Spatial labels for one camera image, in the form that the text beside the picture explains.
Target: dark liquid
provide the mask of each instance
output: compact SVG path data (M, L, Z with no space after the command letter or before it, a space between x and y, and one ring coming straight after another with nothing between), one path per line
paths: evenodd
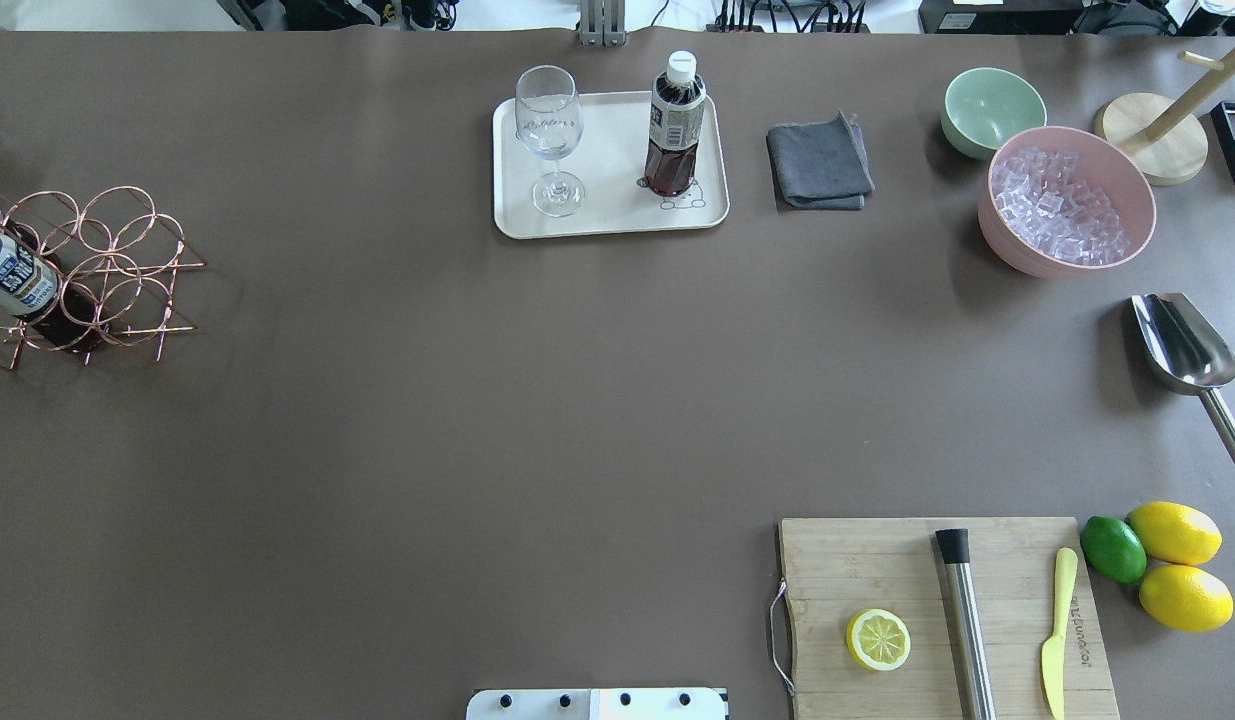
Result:
M63 305L70 311L70 315L77 316L83 322L91 322L96 316L98 305L85 293L78 291L75 287L68 284L63 299L51 305L49 311L44 315L36 320L21 319L26 320L26 324L31 325L35 332L44 336L44 340L49 341L53 347L70 352L96 350L103 342L101 333L91 325L74 322L67 316L65 310L61 309Z
M701 95L701 78L697 78L690 85L676 85L663 74L657 78L653 89L662 100L672 105L689 105ZM684 195L693 184L697 149L695 144L689 149L662 149L650 140L648 159L643 162L643 179L650 190L667 198Z
M695 144L689 149L661 149L650 140L648 161L643 164L643 179L648 182L650 190L668 198L684 195L693 184L697 149Z

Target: white tray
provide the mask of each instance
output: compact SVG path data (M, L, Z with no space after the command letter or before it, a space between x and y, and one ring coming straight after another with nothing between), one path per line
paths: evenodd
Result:
M727 179L714 101L705 99L697 179L678 198L640 186L648 156L651 91L582 95L580 143L559 167L585 183L585 204L567 219L548 219L534 207L534 183L550 163L515 137L515 100L493 114L493 219L516 240L577 233L708 228L727 216Z

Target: cable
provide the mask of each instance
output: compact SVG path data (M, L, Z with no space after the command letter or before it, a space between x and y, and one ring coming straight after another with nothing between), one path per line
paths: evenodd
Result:
M671 6L671 0L666 0L666 2L662 2L662 9L658 10L656 15L653 15L653 22L648 23L650 27L655 26L657 23L657 20L662 19L662 14L666 12L666 9L668 9L669 6Z
M853 7L853 4L850 2L850 0L844 0L844 6L848 9L848 12L844 15L844 27L837 28L836 32L848 32L850 30L848 25L853 22L853 14L856 14L856 7Z
M458 0L440 0L435 4L435 9L438 10L438 17L435 19L435 28L450 31L450 28L457 25L457 2Z
M799 17L797 17L795 10L790 9L790 4L787 2L787 0L781 0L781 5L782 7L785 7L788 14L790 14L790 22L795 23L795 32L804 32L804 28L799 26Z
M818 19L823 16L823 10L826 9L831 10L831 14L826 17L826 31L829 32L831 28L831 19L835 19L835 15L840 12L840 10L835 6L835 0L823 0L823 4L818 5L818 9L813 10L813 15L809 15L808 22L804 23L804 28L808 32L813 32L818 28Z
M1163 23L1150 23L1144 22L1144 20L1128 20L1125 23L1105 23L1105 26L1102 26L1098 31L1093 32L1093 35L1100 35L1112 27L1151 27L1160 31L1160 35L1170 35L1170 31L1167 31Z

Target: folded napkin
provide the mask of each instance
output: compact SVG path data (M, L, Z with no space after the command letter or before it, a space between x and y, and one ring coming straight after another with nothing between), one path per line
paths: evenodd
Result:
M861 210L874 190L861 127L842 111L829 122L769 128L768 157L781 195L800 210Z

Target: lemon slice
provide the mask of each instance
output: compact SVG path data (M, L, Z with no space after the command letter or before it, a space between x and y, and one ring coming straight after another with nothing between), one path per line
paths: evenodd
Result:
M877 608L848 624L848 655L871 671L895 671L910 657L910 632L900 617Z

